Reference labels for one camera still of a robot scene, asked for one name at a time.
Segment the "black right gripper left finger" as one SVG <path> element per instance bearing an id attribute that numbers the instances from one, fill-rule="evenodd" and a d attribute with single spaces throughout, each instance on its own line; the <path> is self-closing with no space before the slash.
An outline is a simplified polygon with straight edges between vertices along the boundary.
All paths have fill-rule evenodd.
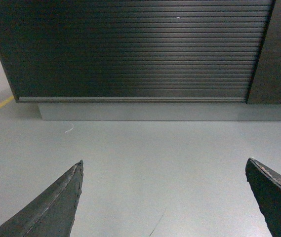
<path id="1" fill-rule="evenodd" d="M 0 225 L 0 237 L 69 237 L 82 193 L 80 160 Z"/>

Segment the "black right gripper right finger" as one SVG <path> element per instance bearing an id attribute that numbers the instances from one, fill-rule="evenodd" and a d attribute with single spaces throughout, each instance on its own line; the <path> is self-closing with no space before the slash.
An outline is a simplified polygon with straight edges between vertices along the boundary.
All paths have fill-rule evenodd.
<path id="1" fill-rule="evenodd" d="M 281 175 L 253 158 L 245 174 L 271 235 L 281 237 Z"/>

